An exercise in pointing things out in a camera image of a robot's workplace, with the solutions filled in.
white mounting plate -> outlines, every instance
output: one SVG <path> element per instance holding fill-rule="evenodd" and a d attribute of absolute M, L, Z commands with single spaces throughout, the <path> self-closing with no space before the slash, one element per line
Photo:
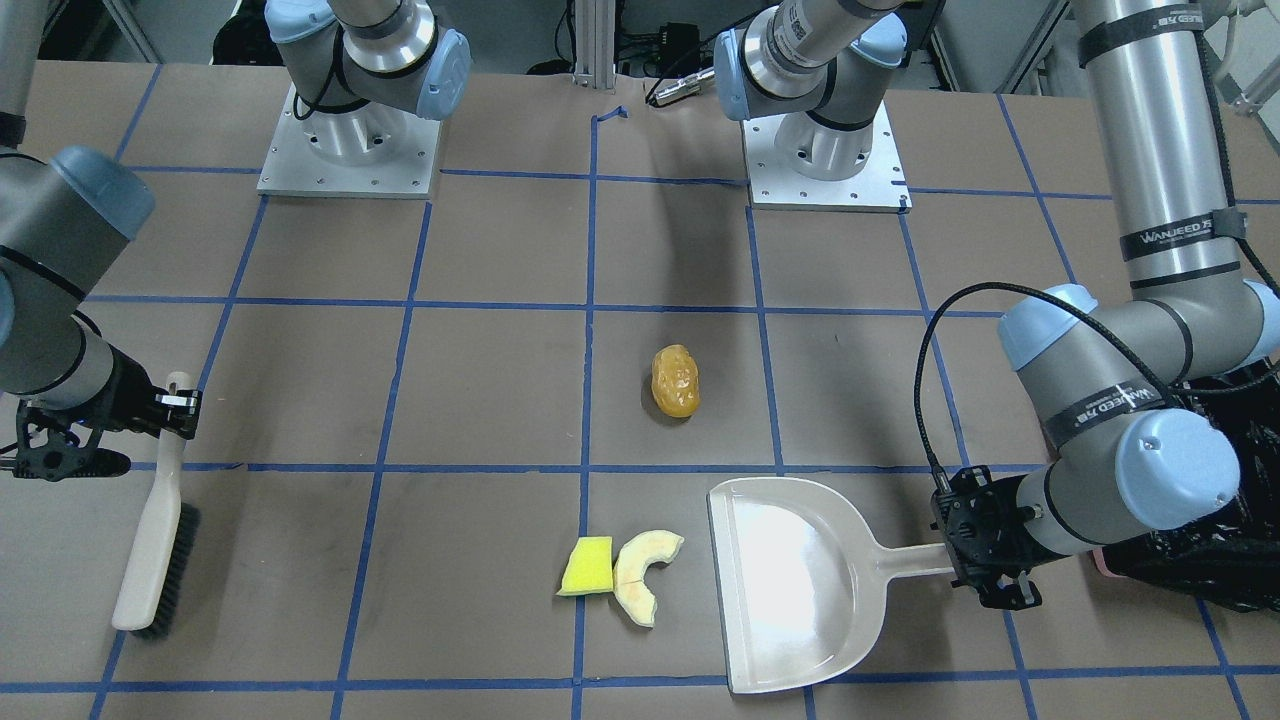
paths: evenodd
<path fill-rule="evenodd" d="M 440 122 L 404 113 L 403 147 L 372 165 L 330 163 L 310 147 L 293 119 L 293 87 L 284 96 L 271 146 L 257 178 L 259 195 L 430 200 L 439 158 Z"/>
<path fill-rule="evenodd" d="M 897 156 L 897 142 L 881 102 L 876 141 L 863 172 L 846 181 L 818 181 L 791 169 L 773 145 L 785 115 L 742 123 L 751 206 L 762 210 L 845 210 L 899 213 L 911 209 L 911 193 Z"/>

light blue cap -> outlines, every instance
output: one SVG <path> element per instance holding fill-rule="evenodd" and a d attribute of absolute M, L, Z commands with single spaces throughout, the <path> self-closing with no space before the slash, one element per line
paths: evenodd
<path fill-rule="evenodd" d="M 328 0 L 270 0 L 266 4 L 266 27 L 271 42 L 287 45 L 320 32 L 334 19 Z"/>
<path fill-rule="evenodd" d="M 0 347 L 9 342 L 9 333 L 13 332 L 13 286 L 9 284 L 9 277 L 0 273 Z"/>
<path fill-rule="evenodd" d="M 138 176 L 92 147 L 64 147 L 49 164 L 128 240 L 138 236 L 142 223 L 156 208 L 151 190 Z"/>
<path fill-rule="evenodd" d="M 443 120 L 462 101 L 471 74 L 471 45 L 461 32 L 449 28 L 440 36 L 426 67 L 417 96 L 417 117 Z"/>
<path fill-rule="evenodd" d="M 716 37 L 716 96 L 719 97 L 726 118 L 739 122 L 750 119 L 746 76 L 737 53 L 737 33 L 731 29 Z"/>
<path fill-rule="evenodd" d="M 1098 301 L 1089 295 L 1084 286 L 1060 284 L 1044 292 L 1059 300 L 1065 300 L 1085 313 L 1092 313 L 1098 306 Z M 1066 310 L 1055 307 L 1043 300 L 1028 297 L 1005 313 L 1005 316 L 1000 319 L 997 333 L 1000 334 L 1000 345 L 1005 348 L 1005 356 L 1009 357 L 1009 365 L 1016 373 L 1039 357 L 1041 352 L 1048 350 L 1048 346 L 1057 342 L 1079 320 Z"/>
<path fill-rule="evenodd" d="M 1240 488 L 1240 461 L 1204 418 L 1151 410 L 1120 437 L 1116 487 L 1139 523 L 1171 530 L 1230 502 Z"/>
<path fill-rule="evenodd" d="M 1280 348 L 1280 297 L 1276 297 L 1270 287 L 1260 282 L 1244 281 L 1244 284 L 1257 293 L 1258 302 L 1262 304 L 1262 334 L 1258 336 L 1253 352 L 1249 352 L 1244 363 L 1233 368 L 1234 370 L 1252 365 Z"/>
<path fill-rule="evenodd" d="M 870 63 L 896 68 L 906 56 L 906 26 L 895 13 L 890 13 L 867 28 L 850 47 Z"/>

yellow square object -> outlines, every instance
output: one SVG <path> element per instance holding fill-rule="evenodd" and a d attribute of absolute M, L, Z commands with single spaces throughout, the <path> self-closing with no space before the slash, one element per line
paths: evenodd
<path fill-rule="evenodd" d="M 577 538 L 558 596 L 613 592 L 613 538 Z"/>

